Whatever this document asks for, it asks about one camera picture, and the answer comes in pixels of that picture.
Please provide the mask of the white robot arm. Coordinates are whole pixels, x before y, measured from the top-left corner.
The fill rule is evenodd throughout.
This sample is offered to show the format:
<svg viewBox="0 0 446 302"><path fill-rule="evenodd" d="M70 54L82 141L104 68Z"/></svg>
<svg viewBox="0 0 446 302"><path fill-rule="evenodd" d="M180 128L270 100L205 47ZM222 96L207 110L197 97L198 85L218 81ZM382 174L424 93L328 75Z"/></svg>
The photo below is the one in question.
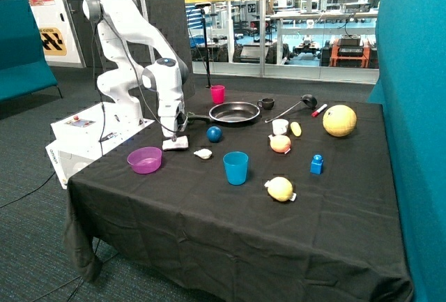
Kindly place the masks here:
<svg viewBox="0 0 446 302"><path fill-rule="evenodd" d="M135 0L84 0L82 9L95 27L104 57L116 64L98 77L98 88L114 101L119 119L132 126L143 121L141 103L130 90L144 87L157 95L164 137L176 140L187 123L184 61L143 18Z"/></svg>

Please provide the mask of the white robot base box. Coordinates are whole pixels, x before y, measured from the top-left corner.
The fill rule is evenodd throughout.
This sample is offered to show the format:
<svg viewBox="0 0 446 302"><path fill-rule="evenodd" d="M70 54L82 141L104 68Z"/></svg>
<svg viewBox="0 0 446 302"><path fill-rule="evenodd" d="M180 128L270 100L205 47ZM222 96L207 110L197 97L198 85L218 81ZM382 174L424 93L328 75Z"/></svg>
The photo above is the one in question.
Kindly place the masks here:
<svg viewBox="0 0 446 302"><path fill-rule="evenodd" d="M52 123L55 140L46 146L46 152L61 187L66 189L71 176L152 123L151 119L131 119L109 102Z"/></svg>

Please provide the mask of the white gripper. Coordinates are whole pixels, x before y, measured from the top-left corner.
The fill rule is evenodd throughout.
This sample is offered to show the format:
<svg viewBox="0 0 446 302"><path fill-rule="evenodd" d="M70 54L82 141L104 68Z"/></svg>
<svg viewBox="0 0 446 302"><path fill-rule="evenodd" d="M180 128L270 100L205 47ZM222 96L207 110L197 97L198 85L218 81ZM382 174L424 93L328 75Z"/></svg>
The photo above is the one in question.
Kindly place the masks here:
<svg viewBox="0 0 446 302"><path fill-rule="evenodd" d="M182 98L179 100L160 100L158 116L163 135L171 137L171 140L175 142L177 133L185 130L188 121L184 100Z"/></svg>

